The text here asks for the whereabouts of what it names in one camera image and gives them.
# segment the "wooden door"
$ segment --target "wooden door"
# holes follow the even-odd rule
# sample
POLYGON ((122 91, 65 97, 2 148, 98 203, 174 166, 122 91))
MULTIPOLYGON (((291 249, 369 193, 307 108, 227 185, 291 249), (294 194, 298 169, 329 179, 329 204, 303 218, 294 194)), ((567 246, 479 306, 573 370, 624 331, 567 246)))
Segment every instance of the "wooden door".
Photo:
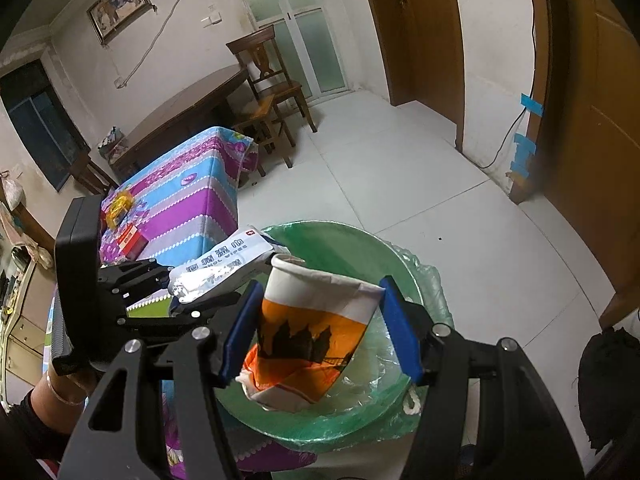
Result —
POLYGON ((369 0, 391 104, 418 100, 458 126, 465 74, 458 0, 369 0))
POLYGON ((456 124, 465 107, 458 0, 396 0, 409 39, 415 99, 456 124))
MULTIPOLYGON (((596 256, 619 300, 640 276, 640 46, 610 0, 567 1, 569 81, 546 195, 596 256)), ((610 324, 610 309, 603 318, 610 324)))

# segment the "silver screw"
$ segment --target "silver screw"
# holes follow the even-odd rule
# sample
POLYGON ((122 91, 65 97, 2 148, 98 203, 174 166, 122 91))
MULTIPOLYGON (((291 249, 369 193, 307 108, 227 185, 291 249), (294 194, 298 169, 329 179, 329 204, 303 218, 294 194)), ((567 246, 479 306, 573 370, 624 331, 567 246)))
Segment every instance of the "silver screw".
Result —
POLYGON ((211 334, 211 330, 209 330, 206 326, 197 326, 193 330, 191 330, 191 337, 194 339, 206 339, 211 334))
POLYGON ((124 351, 128 354, 133 354, 133 352, 140 350, 141 346, 142 343, 140 342, 140 339, 132 339, 124 343, 124 351))
POLYGON ((500 346, 507 352, 515 352, 518 349, 518 343, 510 337, 504 337, 500 339, 500 346))
POLYGON ((431 331, 433 332, 434 335, 438 337, 447 337, 448 335, 451 334, 451 329, 449 328, 448 325, 445 325, 444 323, 436 323, 431 328, 431 331))

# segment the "tablecloth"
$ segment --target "tablecloth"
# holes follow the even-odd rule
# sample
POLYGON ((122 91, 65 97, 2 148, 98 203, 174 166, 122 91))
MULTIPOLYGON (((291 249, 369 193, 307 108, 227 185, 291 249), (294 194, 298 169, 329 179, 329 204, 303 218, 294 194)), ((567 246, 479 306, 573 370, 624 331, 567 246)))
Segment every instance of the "tablecloth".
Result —
MULTIPOLYGON (((124 182, 116 191, 128 189, 134 208, 123 222, 133 223, 148 240, 138 259, 156 258, 167 266, 194 260, 225 240, 238 228, 238 178, 241 171, 257 166, 257 146, 249 137, 213 127, 197 134, 159 157, 124 182)), ((106 211, 111 194, 102 203, 106 211)), ((102 237, 100 257, 116 262, 123 254, 107 230, 102 237)), ((160 290, 129 307, 135 317, 167 316, 170 296, 160 290)), ((53 309, 49 311, 43 369, 50 357, 53 309)), ((165 439, 172 474, 185 478, 180 440, 172 412, 173 388, 162 388, 165 439)), ((236 421, 218 404, 225 431, 238 467, 245 471, 286 470, 313 463, 313 453, 291 451, 236 421)))

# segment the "chair backrest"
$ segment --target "chair backrest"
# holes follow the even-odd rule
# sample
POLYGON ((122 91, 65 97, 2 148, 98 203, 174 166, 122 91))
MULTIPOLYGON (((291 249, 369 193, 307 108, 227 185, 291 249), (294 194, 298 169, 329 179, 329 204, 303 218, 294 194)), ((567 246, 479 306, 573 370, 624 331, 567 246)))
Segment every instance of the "chair backrest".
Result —
POLYGON ((278 43, 276 42, 275 37, 276 35, 273 29, 273 25, 269 25, 269 27, 261 28, 260 30, 252 32, 244 38, 233 40, 230 43, 226 44, 231 53, 236 56, 236 59, 238 60, 240 65, 246 67, 246 62, 242 57, 242 53, 247 52, 255 67, 260 71, 260 75, 256 79, 253 79, 251 76, 249 77, 249 85, 251 86, 251 90, 254 92, 256 98, 258 98, 258 94, 255 89, 255 85, 262 81, 282 74, 287 79, 287 81, 291 83, 289 72, 287 72, 287 68, 284 65, 284 61, 282 60, 282 55, 280 54, 280 49, 278 48, 278 43), (271 61, 269 60, 269 55, 267 53, 267 49, 265 48, 265 44, 267 42, 271 42, 271 44, 273 45, 273 49, 278 58, 278 63, 280 64, 279 70, 276 70, 271 66, 271 61))
POLYGON ((70 171, 78 184, 84 186, 90 193, 107 196, 109 190, 118 187, 118 184, 94 161, 89 158, 89 154, 81 152, 76 161, 71 165, 70 171))

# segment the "orange and white paper cup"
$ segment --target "orange and white paper cup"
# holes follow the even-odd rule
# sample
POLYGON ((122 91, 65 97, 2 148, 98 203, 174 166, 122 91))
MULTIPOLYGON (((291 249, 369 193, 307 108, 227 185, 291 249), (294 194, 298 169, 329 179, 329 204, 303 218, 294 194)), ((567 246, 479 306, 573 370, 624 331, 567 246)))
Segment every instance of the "orange and white paper cup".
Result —
POLYGON ((265 408, 298 412, 318 402, 349 363, 384 289, 308 269, 276 254, 262 300, 258 343, 236 378, 265 408))

